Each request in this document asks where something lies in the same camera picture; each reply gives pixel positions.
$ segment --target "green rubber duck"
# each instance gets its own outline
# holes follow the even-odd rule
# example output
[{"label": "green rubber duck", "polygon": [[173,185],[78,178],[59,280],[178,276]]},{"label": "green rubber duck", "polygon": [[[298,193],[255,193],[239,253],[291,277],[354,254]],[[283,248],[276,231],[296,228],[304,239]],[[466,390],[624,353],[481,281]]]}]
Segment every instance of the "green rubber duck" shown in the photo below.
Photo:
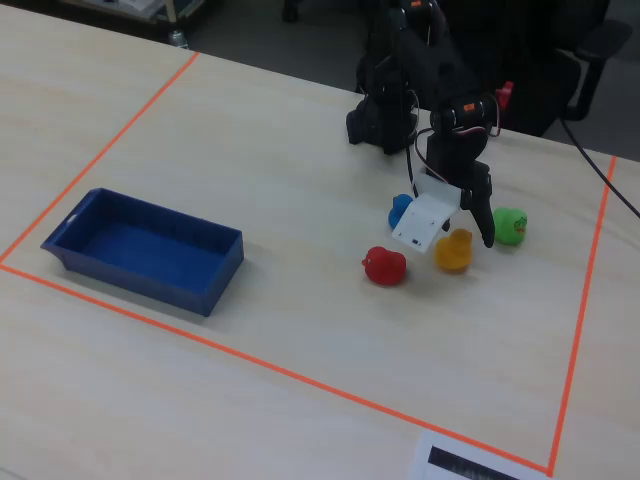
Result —
[{"label": "green rubber duck", "polygon": [[503,245],[520,245],[527,232],[527,214],[519,208],[497,208],[493,212],[496,240]]}]

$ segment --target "floor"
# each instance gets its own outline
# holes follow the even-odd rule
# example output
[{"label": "floor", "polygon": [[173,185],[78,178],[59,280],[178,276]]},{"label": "floor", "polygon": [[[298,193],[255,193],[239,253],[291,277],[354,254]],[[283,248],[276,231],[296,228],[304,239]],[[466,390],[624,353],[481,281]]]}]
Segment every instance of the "floor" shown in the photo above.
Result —
[{"label": "floor", "polygon": [[[211,2],[188,30],[191,49],[336,88],[354,88],[355,66],[366,35],[356,0],[304,0],[296,24],[282,22],[283,0]],[[586,148],[640,160],[640,2],[612,0],[609,15],[631,23],[636,33],[609,62],[589,117],[572,128]],[[78,15],[72,19],[83,21]],[[95,18],[87,23],[109,28]],[[127,26],[118,29],[139,34]],[[148,32],[146,36],[162,40]],[[545,137],[569,143],[559,124]]]}]

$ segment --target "toy duck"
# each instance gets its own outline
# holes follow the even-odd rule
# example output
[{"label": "toy duck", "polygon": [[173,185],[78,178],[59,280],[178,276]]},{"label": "toy duck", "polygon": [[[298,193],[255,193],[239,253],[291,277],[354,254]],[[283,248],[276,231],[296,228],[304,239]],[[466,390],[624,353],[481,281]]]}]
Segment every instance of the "toy duck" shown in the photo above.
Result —
[{"label": "toy duck", "polygon": [[527,232],[527,214],[518,208],[497,208],[493,213],[496,241],[503,245],[520,245]]},{"label": "toy duck", "polygon": [[454,230],[449,237],[436,243],[436,264],[449,273],[462,273],[471,264],[471,232]]},{"label": "toy duck", "polygon": [[396,228],[411,202],[413,202],[413,197],[405,193],[393,198],[393,208],[389,212],[389,225],[392,229]]},{"label": "toy duck", "polygon": [[362,265],[373,283],[384,286],[398,285],[407,271],[407,259],[404,255],[382,247],[369,250]]}]

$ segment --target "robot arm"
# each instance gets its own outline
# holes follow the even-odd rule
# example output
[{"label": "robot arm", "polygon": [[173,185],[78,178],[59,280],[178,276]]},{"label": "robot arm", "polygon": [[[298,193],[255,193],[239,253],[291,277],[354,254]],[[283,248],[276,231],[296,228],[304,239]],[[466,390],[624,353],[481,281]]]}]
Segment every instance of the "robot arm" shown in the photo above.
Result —
[{"label": "robot arm", "polygon": [[367,69],[367,97],[347,116],[349,141],[381,146],[391,154],[414,137],[405,77],[429,106],[434,133],[428,139],[429,167],[462,190],[487,247],[495,227],[489,199],[489,167],[476,159],[497,118],[497,104],[458,55],[437,0],[396,0],[382,9],[384,60]]}]

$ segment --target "orange tape line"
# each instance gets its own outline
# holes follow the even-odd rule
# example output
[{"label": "orange tape line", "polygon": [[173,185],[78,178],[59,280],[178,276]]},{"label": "orange tape line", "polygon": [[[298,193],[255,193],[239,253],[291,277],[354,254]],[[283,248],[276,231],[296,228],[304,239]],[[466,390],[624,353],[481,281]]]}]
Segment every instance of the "orange tape line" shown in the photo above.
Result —
[{"label": "orange tape line", "polygon": [[256,365],[259,365],[261,367],[267,368],[269,370],[272,370],[274,372],[280,373],[282,375],[286,375],[287,377],[290,377],[290,378],[293,378],[293,379],[298,380],[300,382],[306,383],[307,385],[311,385],[312,387],[319,388],[320,390],[324,390],[325,392],[332,393],[334,395],[337,395],[339,397],[345,398],[345,399],[350,400],[352,402],[358,403],[358,404],[363,405],[365,407],[371,408],[373,410],[377,410],[377,411],[379,411],[381,413],[385,413],[387,415],[391,415],[392,417],[399,418],[400,420],[404,420],[405,422],[409,422],[409,423],[412,423],[412,424],[417,425],[419,427],[423,427],[423,428],[426,428],[426,429],[429,429],[429,430],[433,430],[434,432],[441,433],[442,435],[446,435],[448,437],[454,438],[456,440],[459,440],[461,442],[467,443],[469,445],[473,445],[474,447],[477,447],[477,448],[480,448],[480,449],[485,450],[487,452],[499,455],[499,456],[504,457],[504,458],[506,458],[508,460],[511,460],[513,462],[516,462],[516,463],[519,463],[520,465],[524,465],[525,467],[532,468],[532,469],[537,470],[537,471],[542,472],[542,473],[546,473],[547,472],[547,467],[544,467],[542,465],[538,465],[538,464],[533,463],[533,462],[531,462],[529,460],[526,460],[524,458],[518,457],[517,455],[514,455],[512,453],[505,452],[505,451],[500,450],[498,448],[492,447],[491,445],[487,445],[486,443],[482,443],[482,442],[479,442],[479,441],[474,440],[472,438],[465,437],[464,435],[460,435],[459,433],[455,433],[455,432],[452,432],[452,431],[447,430],[445,428],[438,427],[437,425],[433,425],[431,423],[427,423],[427,422],[425,422],[423,420],[420,420],[418,418],[415,418],[415,417],[412,417],[410,415],[406,415],[404,413],[398,412],[398,411],[393,410],[393,409],[391,409],[389,407],[385,407],[383,405],[377,404],[377,403],[372,402],[370,400],[367,400],[365,398],[358,397],[357,395],[353,395],[351,393],[345,392],[343,390],[340,390],[338,388],[332,387],[332,386],[327,385],[325,383],[318,382],[317,380],[314,380],[312,378],[306,377],[304,375],[301,375],[299,373],[296,373],[296,372],[294,372],[292,370],[289,370],[289,369],[286,369],[284,367],[279,367],[278,365],[275,365],[273,363],[267,362],[266,360],[262,360],[260,358],[254,357],[253,355],[249,355],[248,353],[244,353],[244,352],[241,352],[241,351],[236,350],[234,348],[228,347],[226,345],[222,345],[220,343],[214,342],[213,340],[209,340],[207,338],[200,337],[198,335],[195,335],[193,333],[187,332],[187,331],[182,330],[180,328],[172,327],[171,325],[167,325],[167,324],[159,322],[157,320],[153,320],[151,318],[145,317],[144,315],[140,315],[138,313],[131,312],[129,310],[126,310],[126,309],[121,308],[121,307],[117,307],[115,305],[111,305],[109,303],[103,302],[102,300],[98,300],[97,298],[93,298],[93,297],[90,297],[89,295],[85,295],[84,293],[76,292],[75,290],[72,290],[70,288],[64,287],[62,285],[58,285],[57,283],[51,282],[49,280],[45,280],[45,279],[40,278],[40,277],[36,277],[35,275],[31,275],[30,273],[22,272],[20,270],[15,269],[15,268],[8,267],[6,265],[0,265],[0,270],[4,270],[5,272],[12,273],[14,275],[18,275],[20,277],[26,278],[26,279],[31,280],[33,282],[39,283],[41,285],[45,285],[47,287],[50,287],[50,288],[53,288],[53,289],[58,290],[60,292],[66,293],[66,294],[71,295],[73,297],[79,298],[80,300],[84,300],[85,302],[92,303],[94,305],[97,305],[99,307],[105,308],[107,310],[111,310],[112,312],[119,313],[121,315],[127,316],[129,318],[134,319],[134,320],[138,320],[138,321],[146,323],[148,325],[152,325],[154,327],[160,328],[162,330],[165,330],[167,332],[173,333],[175,335],[179,335],[179,336],[187,338],[189,340],[193,340],[194,342],[201,343],[202,345],[206,345],[207,347],[215,348],[216,350],[219,350],[219,351],[224,352],[224,353],[228,353],[229,355],[233,355],[234,357],[241,358],[242,360],[246,360],[248,362],[254,363]]},{"label": "orange tape line", "polygon": [[16,241],[13,242],[11,246],[2,254],[2,256],[0,256],[0,264],[4,262],[7,259],[7,257],[11,255],[11,253],[16,248],[18,248],[18,245],[22,243],[22,241],[27,237],[27,235],[29,235],[33,231],[33,229],[38,226],[38,224],[42,221],[42,219],[46,217],[49,214],[49,212],[51,212],[51,210],[53,210],[58,203],[60,203],[60,201],[71,191],[73,187],[76,186],[76,184],[82,179],[82,177],[84,177],[87,174],[87,172],[89,172],[89,170],[91,170],[95,166],[95,164],[98,163],[100,159],[105,156],[105,154],[111,149],[111,147],[113,147],[116,144],[118,140],[120,140],[120,138],[127,132],[127,130],[129,130],[133,126],[133,124],[136,123],[136,121],[138,121],[138,119],[147,110],[149,110],[149,107],[151,107],[151,105],[153,105],[156,102],[156,100],[158,100],[158,98],[160,98],[162,94],[166,92],[167,89],[171,85],[173,85],[178,78],[180,78],[180,76],[187,70],[187,68],[189,68],[191,64],[195,61],[198,55],[200,54],[194,53],[191,56],[191,58],[187,61],[187,63],[185,63],[182,67],[180,67],[180,69],[173,75],[173,77],[171,77],[169,81],[165,83],[162,86],[162,88],[158,90],[153,97],[151,97],[151,99],[144,105],[144,107],[142,107],[142,109],[138,113],[136,113],[131,120],[129,120],[129,122],[122,128],[122,130],[120,130],[118,134],[115,137],[113,137],[113,139],[111,139],[111,141],[107,144],[107,146],[104,147],[100,151],[100,153],[98,153],[98,155],[93,160],[91,160],[91,162],[86,167],[82,169],[82,171],[76,176],[76,178],[74,178],[71,181],[69,185],[67,185],[67,188],[65,188],[62,191],[62,193],[60,193],[60,195],[58,195],[55,198],[55,200],[51,202],[51,205],[49,205],[46,208],[46,210],[42,212],[40,216],[38,216],[38,218],[36,218],[33,221],[33,223],[29,225],[29,227],[24,232],[22,232],[22,235],[20,235],[16,239]]},{"label": "orange tape line", "polygon": [[[609,172],[607,178],[613,180],[613,173],[616,169],[618,157],[612,157],[609,164]],[[605,185],[602,192],[602,201],[600,202],[600,211],[598,212],[598,221],[596,222],[596,230],[593,233],[593,242],[591,244],[591,253],[589,254],[589,264],[587,265],[587,273],[584,278],[584,287],[582,289],[582,299],[580,300],[580,310],[578,311],[578,322],[576,331],[573,336],[573,346],[571,347],[571,357],[569,357],[569,367],[567,369],[567,379],[564,383],[564,391],[562,392],[562,402],[560,403],[560,412],[558,413],[558,423],[556,423],[556,431],[553,436],[553,444],[551,446],[551,454],[549,456],[549,468],[547,475],[553,477],[558,460],[558,451],[560,449],[560,440],[562,439],[562,430],[564,421],[567,416],[567,408],[569,406],[569,397],[571,396],[571,385],[573,384],[573,374],[576,369],[576,361],[578,359],[578,350],[580,349],[580,338],[582,337],[582,327],[584,326],[584,318],[587,313],[587,305],[589,303],[589,292],[591,290],[591,279],[593,277],[593,269],[596,264],[598,254],[598,245],[600,243],[600,233],[602,232],[602,224],[604,223],[604,215],[607,211],[607,201],[609,200],[609,187]]]}]

